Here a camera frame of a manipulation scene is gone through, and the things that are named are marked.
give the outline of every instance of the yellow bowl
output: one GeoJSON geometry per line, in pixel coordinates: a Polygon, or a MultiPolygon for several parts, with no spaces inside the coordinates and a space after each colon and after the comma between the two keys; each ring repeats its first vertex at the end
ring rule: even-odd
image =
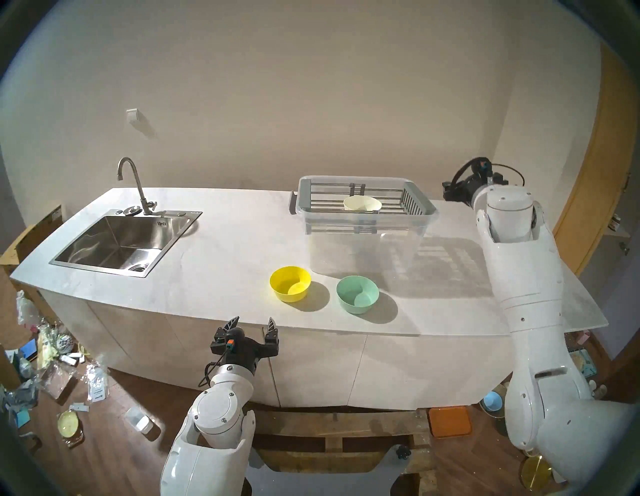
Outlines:
{"type": "Polygon", "coordinates": [[[294,303],[307,295],[311,275],[301,267],[282,267],[271,274],[269,285],[279,300],[294,303]]]}
{"type": "Polygon", "coordinates": [[[72,437],[78,430],[78,416],[76,412],[67,410],[58,417],[58,431],[65,438],[72,437]]]}

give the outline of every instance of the faucet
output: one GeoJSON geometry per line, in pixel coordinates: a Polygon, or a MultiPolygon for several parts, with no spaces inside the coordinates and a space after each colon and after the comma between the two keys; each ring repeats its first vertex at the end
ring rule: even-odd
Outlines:
{"type": "Polygon", "coordinates": [[[136,165],[133,163],[129,157],[123,157],[118,162],[118,180],[122,180],[122,165],[125,162],[129,162],[131,164],[131,168],[133,169],[133,175],[136,178],[136,185],[138,186],[138,192],[140,193],[140,202],[142,203],[142,209],[145,211],[145,215],[153,215],[154,213],[151,209],[155,209],[157,206],[156,202],[148,202],[145,198],[145,194],[142,191],[142,185],[140,184],[140,178],[138,177],[138,171],[136,169],[136,165]]]}

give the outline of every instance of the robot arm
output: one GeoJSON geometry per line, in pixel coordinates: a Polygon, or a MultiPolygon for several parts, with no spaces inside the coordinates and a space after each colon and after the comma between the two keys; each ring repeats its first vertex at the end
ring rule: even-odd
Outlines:
{"type": "Polygon", "coordinates": [[[278,329],[269,319],[265,344],[255,342],[237,327],[238,317],[218,328],[211,351],[221,355],[220,368],[209,389],[195,399],[164,464],[162,496],[233,496],[242,492],[244,473],[255,432],[255,414],[243,413],[253,394],[258,361],[278,354],[278,329]],[[209,446],[197,444],[199,436],[209,446]]]}
{"type": "Polygon", "coordinates": [[[445,183],[471,206],[493,293],[507,318],[515,366],[505,400],[511,443],[537,448],[571,482],[585,483],[630,421],[630,405],[593,401],[564,342],[563,274],[540,205],[521,186],[492,182],[492,165],[469,162],[474,179],[445,183]]]}

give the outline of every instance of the green bowl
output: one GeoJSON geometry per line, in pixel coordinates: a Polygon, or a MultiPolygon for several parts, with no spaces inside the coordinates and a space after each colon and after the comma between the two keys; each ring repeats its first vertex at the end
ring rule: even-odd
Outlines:
{"type": "Polygon", "coordinates": [[[340,279],[335,288],[340,305],[350,314],[363,314],[380,296],[380,290],[371,279],[362,276],[347,276],[340,279]]]}

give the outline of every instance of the blue cup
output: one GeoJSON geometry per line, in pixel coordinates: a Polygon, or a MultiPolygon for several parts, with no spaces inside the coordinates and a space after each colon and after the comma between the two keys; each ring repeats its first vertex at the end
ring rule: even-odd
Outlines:
{"type": "Polygon", "coordinates": [[[497,412],[502,408],[502,398],[495,391],[491,391],[484,397],[484,405],[490,412],[497,412]]]}

